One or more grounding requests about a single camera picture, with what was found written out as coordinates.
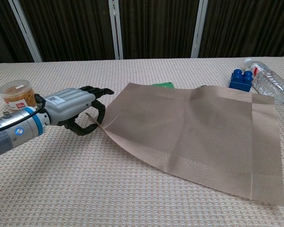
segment beige tablecloth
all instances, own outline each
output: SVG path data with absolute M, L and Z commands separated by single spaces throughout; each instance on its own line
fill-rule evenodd
M 254 58 L 284 78 L 284 58 Z M 0 86 L 27 79 L 42 96 L 69 87 L 173 82 L 227 86 L 243 58 L 0 64 Z M 0 116 L 6 106 L 0 97 Z M 284 105 L 277 106 L 284 177 Z M 91 108 L 88 113 L 96 115 Z M 78 118 L 89 124 L 85 114 Z M 64 127 L 0 156 L 0 226 L 284 226 L 284 206 L 231 196 L 163 173 L 104 132 L 79 137 Z

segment plastic jar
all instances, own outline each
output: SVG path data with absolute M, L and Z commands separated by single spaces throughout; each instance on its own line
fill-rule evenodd
M 34 94 L 32 86 L 24 79 L 14 80 L 0 87 L 0 95 L 11 110 L 36 106 Z

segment water bottle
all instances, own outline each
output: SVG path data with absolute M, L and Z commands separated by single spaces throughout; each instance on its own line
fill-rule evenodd
M 247 58 L 244 61 L 246 70 L 252 71 L 254 88 L 263 95 L 275 98 L 276 104 L 284 103 L 284 80 L 260 61 Z

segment blue ring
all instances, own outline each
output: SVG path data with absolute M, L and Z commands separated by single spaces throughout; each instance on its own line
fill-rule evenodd
M 30 108 L 27 108 L 27 107 L 23 108 L 23 110 L 25 110 L 29 114 L 32 114 L 34 112 L 33 110 L 31 110 Z M 41 121 L 40 121 L 40 119 L 38 118 L 37 115 L 34 115 L 33 119 L 34 119 L 34 121 L 37 125 L 37 128 L 38 128 L 38 136 L 40 136 L 40 135 L 43 134 L 43 127 L 42 127 Z

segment label sticker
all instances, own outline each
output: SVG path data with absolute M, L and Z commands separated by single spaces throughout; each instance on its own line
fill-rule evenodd
M 15 87 L 15 89 L 19 89 L 19 88 L 22 88 L 22 87 L 24 87 L 23 84 L 19 85 L 18 87 Z
M 45 100 L 50 102 L 50 103 L 52 103 L 52 104 L 54 104 L 54 105 L 58 105 L 60 103 L 64 103 L 65 102 L 65 100 L 63 98 L 60 98 L 58 96 L 49 97 L 49 98 L 46 98 Z
M 15 102 L 7 102 L 7 104 L 9 105 L 9 108 L 11 110 L 20 110 L 20 109 L 28 106 L 25 99 L 21 99 L 21 100 L 15 101 Z

